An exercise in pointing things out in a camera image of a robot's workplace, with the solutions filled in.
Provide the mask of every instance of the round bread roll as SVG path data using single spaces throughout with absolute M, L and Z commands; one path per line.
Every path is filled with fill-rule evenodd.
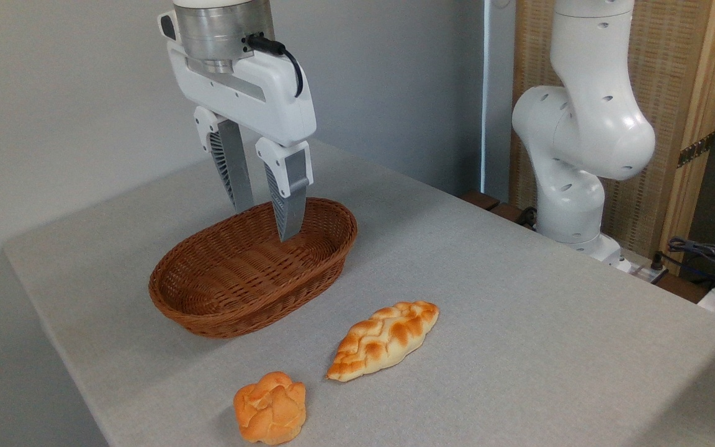
M 300 434 L 305 423 L 305 385 L 284 372 L 266 374 L 233 396 L 241 437 L 278 445 Z

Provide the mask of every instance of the braided bread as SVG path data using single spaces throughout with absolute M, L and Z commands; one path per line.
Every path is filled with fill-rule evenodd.
M 428 302 L 398 302 L 356 323 L 338 345 L 327 379 L 341 382 L 389 368 L 419 348 L 440 310 Z

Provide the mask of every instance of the white wall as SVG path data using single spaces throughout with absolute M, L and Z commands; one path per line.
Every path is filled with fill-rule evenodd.
M 482 56 L 481 5 L 272 8 L 276 35 L 309 76 L 316 138 L 448 192 L 475 186 L 480 74 L 461 63 Z M 154 22 L 167 9 L 169 0 L 0 0 L 0 445 L 103 444 L 1 248 L 204 159 Z

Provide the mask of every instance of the electric cable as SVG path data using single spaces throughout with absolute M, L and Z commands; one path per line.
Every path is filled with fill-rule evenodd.
M 537 224 L 537 209 L 535 207 L 527 207 L 527 209 L 520 212 L 520 215 L 515 220 L 518 225 L 528 225 L 534 228 Z
M 700 271 L 700 269 L 695 269 L 692 266 L 686 265 L 686 263 L 681 263 L 681 261 L 678 261 L 675 258 L 669 257 L 662 251 L 656 252 L 656 255 L 659 255 L 659 257 L 663 258 L 664 260 L 670 261 L 671 263 L 673 263 L 675 265 L 678 265 L 678 266 L 683 267 L 684 269 L 687 269 L 687 271 L 690 271 L 693 274 L 698 274 L 698 275 L 715 280 L 715 274 L 711 274 L 706 271 Z
M 300 63 L 297 62 L 296 58 L 286 49 L 286 45 L 283 45 L 283 43 L 277 40 L 267 39 L 263 36 L 263 33 L 247 36 L 242 42 L 247 43 L 250 48 L 264 53 L 273 54 L 275 56 L 286 56 L 294 66 L 294 74 L 297 77 L 297 91 L 294 97 L 300 97 L 304 87 L 303 70 L 300 68 Z
M 694 258 L 703 257 L 710 263 L 715 264 L 715 245 L 712 243 L 697 243 L 686 238 L 673 237 L 669 240 L 668 246 L 669 251 L 672 253 L 688 253 L 694 255 Z

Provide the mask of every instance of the wicker basket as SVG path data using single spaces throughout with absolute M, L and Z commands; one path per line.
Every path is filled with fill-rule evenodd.
M 281 243 L 268 202 L 173 247 L 153 270 L 148 291 L 162 314 L 193 334 L 252 333 L 325 291 L 357 234 L 346 207 L 309 198 L 300 233 Z

